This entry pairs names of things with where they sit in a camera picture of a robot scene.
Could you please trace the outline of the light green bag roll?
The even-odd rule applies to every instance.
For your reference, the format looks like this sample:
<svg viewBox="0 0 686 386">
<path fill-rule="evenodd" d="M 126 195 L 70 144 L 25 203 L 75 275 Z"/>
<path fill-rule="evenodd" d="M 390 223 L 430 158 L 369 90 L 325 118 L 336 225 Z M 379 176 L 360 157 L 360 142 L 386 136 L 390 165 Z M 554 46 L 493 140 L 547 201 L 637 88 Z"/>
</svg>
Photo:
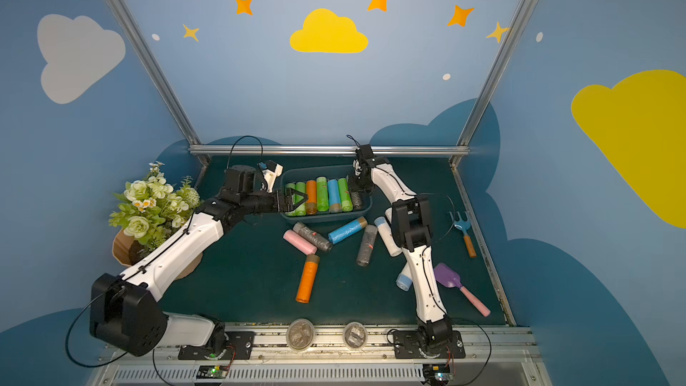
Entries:
<svg viewBox="0 0 686 386">
<path fill-rule="evenodd" d="M 307 184 L 305 182 L 297 182 L 295 184 L 296 194 L 294 201 L 297 204 L 295 209 L 296 216 L 305 216 L 307 209 L 305 209 L 305 202 L 307 202 Z"/>
</svg>

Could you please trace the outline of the orange bag roll gold end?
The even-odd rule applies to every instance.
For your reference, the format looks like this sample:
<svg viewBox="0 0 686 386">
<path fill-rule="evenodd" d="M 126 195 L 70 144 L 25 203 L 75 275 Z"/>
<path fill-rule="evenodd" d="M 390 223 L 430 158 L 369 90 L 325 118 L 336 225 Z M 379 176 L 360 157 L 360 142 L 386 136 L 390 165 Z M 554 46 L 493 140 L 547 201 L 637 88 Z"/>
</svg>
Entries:
<svg viewBox="0 0 686 386">
<path fill-rule="evenodd" d="M 308 180 L 305 183 L 307 202 L 305 202 L 305 212 L 308 216 L 315 216 L 318 212 L 317 207 L 317 186 L 315 180 Z"/>
</svg>

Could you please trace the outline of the bright green bag roll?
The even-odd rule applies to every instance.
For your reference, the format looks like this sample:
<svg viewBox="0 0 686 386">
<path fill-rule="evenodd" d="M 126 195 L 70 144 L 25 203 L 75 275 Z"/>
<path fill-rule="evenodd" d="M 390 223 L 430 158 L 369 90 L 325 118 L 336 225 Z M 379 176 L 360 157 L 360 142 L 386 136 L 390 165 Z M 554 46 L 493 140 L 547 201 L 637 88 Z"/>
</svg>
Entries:
<svg viewBox="0 0 686 386">
<path fill-rule="evenodd" d="M 348 187 L 348 179 L 347 178 L 340 178 L 338 180 L 338 187 L 339 187 L 339 197 L 340 197 L 341 210 L 343 212 L 351 212 L 354 207 L 353 207 L 352 198 L 350 196 L 350 191 L 349 191 L 349 187 Z"/>
</svg>

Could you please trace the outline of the green bag roll red label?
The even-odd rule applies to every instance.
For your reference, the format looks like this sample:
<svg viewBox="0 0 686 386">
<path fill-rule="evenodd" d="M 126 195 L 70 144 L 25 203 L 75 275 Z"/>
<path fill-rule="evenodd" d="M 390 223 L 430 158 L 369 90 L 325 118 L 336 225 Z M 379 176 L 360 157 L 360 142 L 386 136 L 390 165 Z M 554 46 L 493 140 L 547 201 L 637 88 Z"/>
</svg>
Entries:
<svg viewBox="0 0 686 386">
<path fill-rule="evenodd" d="M 328 180 L 324 176 L 316 178 L 318 212 L 329 211 Z"/>
</svg>

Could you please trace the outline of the blue bag roll gold end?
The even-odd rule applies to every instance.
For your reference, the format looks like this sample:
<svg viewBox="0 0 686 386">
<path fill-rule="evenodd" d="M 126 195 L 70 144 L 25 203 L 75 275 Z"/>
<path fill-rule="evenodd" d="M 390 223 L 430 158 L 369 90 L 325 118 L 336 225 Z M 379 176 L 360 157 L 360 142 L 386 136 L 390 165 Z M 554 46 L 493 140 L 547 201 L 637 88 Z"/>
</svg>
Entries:
<svg viewBox="0 0 686 386">
<path fill-rule="evenodd" d="M 328 181 L 329 212 L 331 214 L 342 211 L 341 198 L 339 193 L 339 182 L 336 179 Z"/>
</svg>

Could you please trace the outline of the translucent grey roll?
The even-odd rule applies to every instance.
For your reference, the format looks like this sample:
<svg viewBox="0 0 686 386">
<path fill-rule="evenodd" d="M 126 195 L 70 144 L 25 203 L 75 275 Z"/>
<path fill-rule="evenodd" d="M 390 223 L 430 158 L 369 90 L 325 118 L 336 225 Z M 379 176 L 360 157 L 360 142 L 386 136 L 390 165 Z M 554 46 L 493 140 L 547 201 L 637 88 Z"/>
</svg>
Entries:
<svg viewBox="0 0 686 386">
<path fill-rule="evenodd" d="M 364 228 L 364 235 L 362 237 L 356 260 L 359 266 L 365 267 L 370 264 L 377 234 L 378 229 L 374 225 L 367 225 L 366 228 Z"/>
</svg>

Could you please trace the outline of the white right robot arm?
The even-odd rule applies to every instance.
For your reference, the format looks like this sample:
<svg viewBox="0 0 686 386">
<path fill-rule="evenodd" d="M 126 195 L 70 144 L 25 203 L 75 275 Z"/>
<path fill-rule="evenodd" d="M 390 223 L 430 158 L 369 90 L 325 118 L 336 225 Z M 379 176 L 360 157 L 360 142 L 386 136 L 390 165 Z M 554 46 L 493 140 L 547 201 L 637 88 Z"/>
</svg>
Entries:
<svg viewBox="0 0 686 386">
<path fill-rule="evenodd" d="M 378 188 L 391 203 L 391 235 L 406 258 L 416 295 L 419 348 L 427 356 L 436 356 L 452 341 L 453 326 L 433 272 L 429 198 L 409 189 L 389 160 L 376 155 L 369 145 L 357 146 L 353 167 L 355 190 Z"/>
</svg>

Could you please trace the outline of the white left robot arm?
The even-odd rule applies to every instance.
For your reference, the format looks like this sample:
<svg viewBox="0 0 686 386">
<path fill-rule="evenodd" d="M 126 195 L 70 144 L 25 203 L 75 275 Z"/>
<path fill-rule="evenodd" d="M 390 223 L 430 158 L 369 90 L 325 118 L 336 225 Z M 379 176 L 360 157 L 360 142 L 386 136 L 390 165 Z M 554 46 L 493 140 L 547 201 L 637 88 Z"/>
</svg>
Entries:
<svg viewBox="0 0 686 386">
<path fill-rule="evenodd" d="M 158 346 L 202 348 L 219 357 L 227 347 L 224 324 L 203 316 L 166 314 L 164 293 L 204 250 L 250 214 L 287 213 L 294 190 L 275 189 L 280 164 L 236 165 L 225 172 L 220 192 L 152 254 L 120 275 L 104 274 L 91 289 L 90 334 L 135 357 Z"/>
</svg>

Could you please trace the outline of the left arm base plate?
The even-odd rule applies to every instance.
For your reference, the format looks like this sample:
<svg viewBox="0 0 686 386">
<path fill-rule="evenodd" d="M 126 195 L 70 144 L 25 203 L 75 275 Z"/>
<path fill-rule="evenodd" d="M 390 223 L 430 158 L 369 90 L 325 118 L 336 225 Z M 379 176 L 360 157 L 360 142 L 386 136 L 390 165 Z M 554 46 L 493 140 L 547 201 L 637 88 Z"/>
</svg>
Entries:
<svg viewBox="0 0 686 386">
<path fill-rule="evenodd" d="M 228 331 L 214 334 L 204 346 L 182 346 L 178 359 L 189 361 L 236 361 L 251 357 L 255 340 L 254 332 Z"/>
</svg>

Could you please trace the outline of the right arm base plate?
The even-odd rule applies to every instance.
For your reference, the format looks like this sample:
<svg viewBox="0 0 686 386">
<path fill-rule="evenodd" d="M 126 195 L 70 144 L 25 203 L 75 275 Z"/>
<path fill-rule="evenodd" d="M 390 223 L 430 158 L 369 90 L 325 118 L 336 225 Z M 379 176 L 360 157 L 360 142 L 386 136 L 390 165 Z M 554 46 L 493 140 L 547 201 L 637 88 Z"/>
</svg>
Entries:
<svg viewBox="0 0 686 386">
<path fill-rule="evenodd" d="M 462 359 L 466 357 L 466 349 L 458 331 L 453 331 L 447 341 L 436 342 L 432 345 L 429 345 L 417 330 L 390 329 L 386 334 L 386 339 L 396 359 Z"/>
</svg>

